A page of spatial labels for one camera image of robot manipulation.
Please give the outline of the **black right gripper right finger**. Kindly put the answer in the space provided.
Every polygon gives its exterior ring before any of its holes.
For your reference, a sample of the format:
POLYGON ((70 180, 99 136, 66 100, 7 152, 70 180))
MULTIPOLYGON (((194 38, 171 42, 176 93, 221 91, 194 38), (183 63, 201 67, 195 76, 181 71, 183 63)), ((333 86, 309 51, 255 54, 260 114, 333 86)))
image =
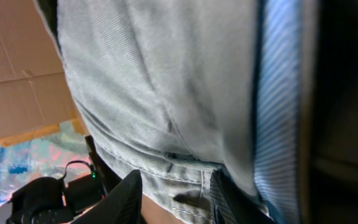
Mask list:
POLYGON ((274 224, 220 170, 211 174, 213 224, 274 224))

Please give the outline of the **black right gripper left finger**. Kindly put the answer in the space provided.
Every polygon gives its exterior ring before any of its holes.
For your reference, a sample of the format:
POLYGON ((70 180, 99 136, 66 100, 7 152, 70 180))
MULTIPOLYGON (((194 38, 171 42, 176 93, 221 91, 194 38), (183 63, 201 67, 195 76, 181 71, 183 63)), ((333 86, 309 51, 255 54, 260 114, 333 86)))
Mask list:
POLYGON ((141 218, 142 177, 132 170, 110 193, 72 224, 137 224, 141 218))

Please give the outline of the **khaki green shorts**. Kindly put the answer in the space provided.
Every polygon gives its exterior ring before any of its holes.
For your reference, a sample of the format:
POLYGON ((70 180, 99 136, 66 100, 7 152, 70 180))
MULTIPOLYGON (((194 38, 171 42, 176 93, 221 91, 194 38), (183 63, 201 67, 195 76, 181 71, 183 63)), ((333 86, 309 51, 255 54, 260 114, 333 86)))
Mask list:
POLYGON ((89 132, 126 162, 220 167, 308 223, 317 1, 36 1, 89 132))

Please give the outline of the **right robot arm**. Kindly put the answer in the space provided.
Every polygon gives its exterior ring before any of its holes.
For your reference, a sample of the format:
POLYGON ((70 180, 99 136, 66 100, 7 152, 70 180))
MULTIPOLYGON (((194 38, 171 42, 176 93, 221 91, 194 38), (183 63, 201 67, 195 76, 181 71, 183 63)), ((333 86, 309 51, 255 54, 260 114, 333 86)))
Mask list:
POLYGON ((144 198, 184 223, 272 222, 220 167, 148 154, 126 162, 85 141, 90 173, 29 182, 13 193, 6 223, 142 223, 144 198))

